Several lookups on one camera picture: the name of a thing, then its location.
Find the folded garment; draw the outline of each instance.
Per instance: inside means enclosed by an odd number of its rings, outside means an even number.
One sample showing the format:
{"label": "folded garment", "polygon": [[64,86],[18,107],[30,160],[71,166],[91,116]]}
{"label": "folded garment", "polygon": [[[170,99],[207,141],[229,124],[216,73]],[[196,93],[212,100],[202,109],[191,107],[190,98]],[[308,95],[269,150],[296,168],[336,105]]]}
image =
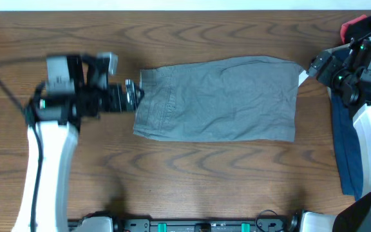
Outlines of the folded garment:
{"label": "folded garment", "polygon": [[134,134],[164,141],[294,141],[303,68],[255,56],[141,70]]}

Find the red cloth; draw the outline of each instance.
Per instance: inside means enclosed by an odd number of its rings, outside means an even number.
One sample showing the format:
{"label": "red cloth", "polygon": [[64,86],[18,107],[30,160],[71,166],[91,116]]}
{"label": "red cloth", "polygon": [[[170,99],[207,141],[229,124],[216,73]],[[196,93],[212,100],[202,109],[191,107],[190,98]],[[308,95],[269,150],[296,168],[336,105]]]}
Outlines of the red cloth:
{"label": "red cloth", "polygon": [[341,28],[340,28],[340,37],[341,37],[341,40],[343,41],[343,44],[345,43],[345,34],[346,34],[346,31],[347,31],[347,28],[349,25],[351,24],[355,24],[356,22],[362,20],[362,19],[365,19],[367,18],[366,15],[362,15],[360,17],[357,17],[353,20],[350,20],[349,22],[347,23],[343,23],[343,25],[341,25]]}

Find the wooden tabletop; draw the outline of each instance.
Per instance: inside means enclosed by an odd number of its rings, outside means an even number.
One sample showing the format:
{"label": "wooden tabletop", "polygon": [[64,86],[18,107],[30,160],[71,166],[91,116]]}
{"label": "wooden tabletop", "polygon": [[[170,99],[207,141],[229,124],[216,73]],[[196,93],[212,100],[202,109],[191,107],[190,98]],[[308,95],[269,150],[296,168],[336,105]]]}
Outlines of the wooden tabletop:
{"label": "wooden tabletop", "polygon": [[[242,55],[270,55],[307,67],[340,43],[339,29],[371,12],[0,12],[0,60],[47,53],[111,51],[112,82],[139,80],[141,68]],[[46,79],[41,64],[2,68],[23,102]],[[103,115],[81,128],[68,216],[111,209],[153,218],[250,218],[305,208],[336,214],[342,195],[333,150],[330,101],[315,80],[299,88],[296,140],[157,142],[133,135],[134,115]],[[21,203],[28,140],[21,114],[0,90],[0,231]]]}

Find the white backdrop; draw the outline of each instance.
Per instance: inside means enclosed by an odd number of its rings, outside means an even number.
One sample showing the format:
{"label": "white backdrop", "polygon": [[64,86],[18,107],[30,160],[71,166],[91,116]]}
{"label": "white backdrop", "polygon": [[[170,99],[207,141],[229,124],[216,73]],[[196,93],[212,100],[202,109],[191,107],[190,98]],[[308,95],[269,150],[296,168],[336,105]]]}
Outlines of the white backdrop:
{"label": "white backdrop", "polygon": [[0,0],[0,10],[371,10],[371,0]]}

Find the blue cloth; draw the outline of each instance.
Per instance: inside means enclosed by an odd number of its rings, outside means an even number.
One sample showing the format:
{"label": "blue cloth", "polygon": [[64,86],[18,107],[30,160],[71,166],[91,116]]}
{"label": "blue cloth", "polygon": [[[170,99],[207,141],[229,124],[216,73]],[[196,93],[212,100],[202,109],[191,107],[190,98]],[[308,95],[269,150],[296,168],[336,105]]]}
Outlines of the blue cloth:
{"label": "blue cloth", "polygon": [[[334,52],[333,55],[345,60],[349,49]],[[341,189],[343,194],[361,198],[363,191],[363,167],[359,138],[353,127],[353,121],[348,115],[348,109],[343,106],[341,97],[332,91],[332,126],[333,143],[336,162],[338,165]]]}

